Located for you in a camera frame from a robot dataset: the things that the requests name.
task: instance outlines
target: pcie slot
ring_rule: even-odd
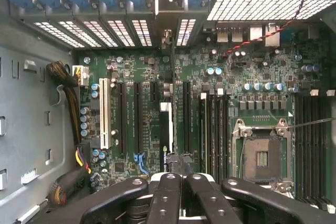
[[[190,153],[191,147],[191,89],[190,82],[183,82],[183,133],[184,152]]]
[[[112,145],[111,140],[111,97],[110,79],[99,79],[100,97],[100,148],[109,149]]]
[[[127,153],[127,102],[126,84],[118,83],[118,108],[119,108],[119,132],[120,154]]]
[[[134,152],[143,152],[142,83],[134,85]]]

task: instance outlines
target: screw hole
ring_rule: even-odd
[[[161,210],[160,210],[160,215],[161,215],[161,216],[165,216],[165,215],[166,215],[166,213],[167,213],[167,211],[166,211],[166,210],[164,210],[164,209],[161,209]]]
[[[218,210],[218,213],[219,213],[220,216],[224,216],[225,215],[225,211],[222,210],[222,209]]]

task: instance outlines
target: electrolytic capacitor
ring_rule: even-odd
[[[259,82],[253,84],[253,90],[254,91],[260,91],[260,88],[261,87],[260,87],[260,83]]]
[[[262,88],[264,91],[270,91],[271,90],[271,83],[267,82],[264,85],[262,85]]]
[[[97,149],[94,149],[93,151],[92,151],[92,155],[94,156],[94,157],[98,157],[99,156],[99,150],[97,150]]]
[[[87,135],[89,135],[89,131],[88,130],[82,130],[80,131],[80,135],[83,137],[86,137]]]
[[[105,166],[107,165],[107,163],[106,163],[105,160],[102,160],[102,161],[100,161],[99,165],[100,165],[101,167],[105,167]]]
[[[319,64],[313,65],[313,72],[318,72],[321,69],[321,66]]]
[[[303,72],[311,72],[311,71],[313,70],[313,66],[310,65],[310,64],[308,64],[308,65],[303,65],[303,66],[301,67],[301,70],[302,70]]]
[[[87,122],[88,120],[90,119],[90,117],[88,115],[82,115],[79,120],[82,122],[82,123],[85,123]]]
[[[220,76],[222,74],[222,69],[221,68],[216,68],[215,69],[215,74]]]
[[[82,115],[86,115],[86,114],[88,114],[89,113],[89,108],[88,107],[84,107],[84,108],[81,108],[80,109],[80,113],[82,114]]]
[[[206,73],[209,75],[209,76],[212,76],[214,74],[215,70],[213,68],[208,68],[206,70]]]
[[[94,99],[98,98],[98,92],[97,91],[92,91],[91,97],[94,98]]]
[[[99,173],[95,173],[90,177],[90,181],[94,182],[100,177]]]
[[[101,153],[99,153],[99,159],[104,159],[104,158],[106,158],[106,155],[107,155],[107,153],[106,152],[101,152]]]
[[[250,91],[251,90],[251,84],[250,83],[246,83],[243,85],[242,89],[244,91]]]
[[[282,83],[277,83],[274,85],[274,90],[275,91],[282,91],[283,90],[283,86]]]
[[[88,128],[88,126],[89,126],[88,123],[81,123],[81,124],[80,124],[80,128],[81,128],[82,130],[86,130],[86,129]]]
[[[93,90],[93,91],[97,91],[97,90],[99,90],[99,85],[96,84],[96,83],[92,84],[92,85],[91,85],[91,90]]]
[[[112,135],[112,136],[116,136],[117,134],[118,134],[118,130],[112,130],[112,131],[111,131],[111,135]]]

